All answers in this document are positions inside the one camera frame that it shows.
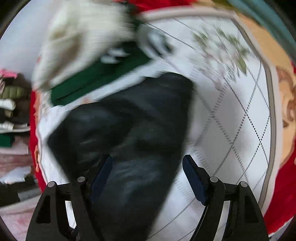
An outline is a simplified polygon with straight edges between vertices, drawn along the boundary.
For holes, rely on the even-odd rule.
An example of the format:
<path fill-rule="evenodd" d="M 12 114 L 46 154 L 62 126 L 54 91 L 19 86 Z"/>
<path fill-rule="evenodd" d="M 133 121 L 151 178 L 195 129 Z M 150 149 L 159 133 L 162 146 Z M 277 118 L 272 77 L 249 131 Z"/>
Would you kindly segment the red floral blanket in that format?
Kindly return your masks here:
<path fill-rule="evenodd" d="M 271 202 L 266 212 L 263 212 L 267 232 L 270 236 L 285 229 L 295 215 L 295 78 L 292 76 L 292 66 L 287 53 L 265 27 L 252 18 L 221 6 L 170 7 L 154 9 L 141 13 L 140 16 L 149 23 L 150 20 L 168 18 L 171 15 L 193 16 L 219 14 L 222 17 L 235 18 L 244 30 L 258 44 L 257 51 L 262 54 L 266 63 L 275 69 L 277 80 L 273 83 L 274 113 L 276 115 L 275 151 L 278 159 L 278 170 L 275 172 L 275 182 Z M 33 129 L 31 149 L 34 152 L 35 174 L 40 188 L 44 189 L 45 181 L 39 166 L 40 150 L 38 138 L 38 122 L 40 119 L 39 104 L 42 94 L 36 93 L 33 98 Z"/>

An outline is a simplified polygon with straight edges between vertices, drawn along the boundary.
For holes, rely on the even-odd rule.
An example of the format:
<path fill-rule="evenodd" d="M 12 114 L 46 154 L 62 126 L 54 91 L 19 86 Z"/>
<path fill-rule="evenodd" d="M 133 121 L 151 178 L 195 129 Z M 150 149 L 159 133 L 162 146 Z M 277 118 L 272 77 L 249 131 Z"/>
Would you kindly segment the light blue quilt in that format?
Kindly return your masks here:
<path fill-rule="evenodd" d="M 265 1 L 228 1 L 236 9 L 265 27 L 292 58 L 295 55 L 295 35 Z"/>

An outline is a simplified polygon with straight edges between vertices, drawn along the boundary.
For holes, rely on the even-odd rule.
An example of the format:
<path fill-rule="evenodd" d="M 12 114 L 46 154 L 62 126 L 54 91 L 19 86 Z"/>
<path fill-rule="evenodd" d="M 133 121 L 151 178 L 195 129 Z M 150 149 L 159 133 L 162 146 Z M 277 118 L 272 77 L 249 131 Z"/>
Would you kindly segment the white diamond pattern cloth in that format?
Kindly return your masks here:
<path fill-rule="evenodd" d="M 37 129 L 44 180 L 59 184 L 67 180 L 45 141 L 71 109 L 136 84 L 143 75 L 171 70 L 189 77 L 195 87 L 186 153 L 224 182 L 247 182 L 266 212 L 278 170 L 275 69 L 235 18 L 171 15 L 150 20 L 149 25 L 168 37 L 176 49 L 173 56 L 138 67 L 66 105 L 53 106 L 51 94 L 42 94 Z"/>

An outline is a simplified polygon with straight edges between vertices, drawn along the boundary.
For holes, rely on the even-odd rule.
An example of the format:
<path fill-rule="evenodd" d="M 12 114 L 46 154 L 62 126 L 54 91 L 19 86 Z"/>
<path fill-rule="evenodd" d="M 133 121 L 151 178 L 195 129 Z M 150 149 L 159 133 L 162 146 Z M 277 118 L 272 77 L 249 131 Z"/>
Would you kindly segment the white fluffy folded garment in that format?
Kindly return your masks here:
<path fill-rule="evenodd" d="M 50 20 L 32 75 L 33 89 L 48 91 L 130 41 L 128 7 L 115 1 L 62 1 Z"/>

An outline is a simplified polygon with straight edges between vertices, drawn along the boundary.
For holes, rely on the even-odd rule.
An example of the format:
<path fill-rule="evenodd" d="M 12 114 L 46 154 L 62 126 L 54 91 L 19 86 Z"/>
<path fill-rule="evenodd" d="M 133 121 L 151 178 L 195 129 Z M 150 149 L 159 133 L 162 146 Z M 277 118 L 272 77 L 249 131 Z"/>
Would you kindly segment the green striped folded garment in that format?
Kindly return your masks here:
<path fill-rule="evenodd" d="M 89 67 L 55 86 L 51 90 L 51 103 L 53 106 L 67 105 L 171 51 L 160 30 L 141 24 L 135 41 L 121 42 L 109 48 Z"/>

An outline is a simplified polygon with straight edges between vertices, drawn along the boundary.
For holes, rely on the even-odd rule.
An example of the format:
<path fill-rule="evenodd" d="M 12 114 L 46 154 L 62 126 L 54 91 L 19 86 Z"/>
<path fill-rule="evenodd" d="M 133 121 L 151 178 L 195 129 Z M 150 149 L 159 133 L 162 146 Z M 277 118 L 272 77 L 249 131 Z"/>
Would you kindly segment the black leather jacket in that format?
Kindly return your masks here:
<path fill-rule="evenodd" d="M 112 170 L 92 191 L 105 240 L 146 240 L 181 163 L 193 83 L 177 73 L 141 83 L 69 112 L 48 146 L 70 181 L 104 155 Z"/>

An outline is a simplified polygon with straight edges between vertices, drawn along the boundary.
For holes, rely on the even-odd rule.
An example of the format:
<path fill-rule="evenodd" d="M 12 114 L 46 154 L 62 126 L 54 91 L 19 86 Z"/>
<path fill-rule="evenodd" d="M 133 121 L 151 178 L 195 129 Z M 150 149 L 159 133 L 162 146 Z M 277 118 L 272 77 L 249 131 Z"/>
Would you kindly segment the hanging clothes on rack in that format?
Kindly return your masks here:
<path fill-rule="evenodd" d="M 18 73 L 1 69 L 1 207 L 22 201 L 35 188 L 29 150 L 31 87 Z"/>

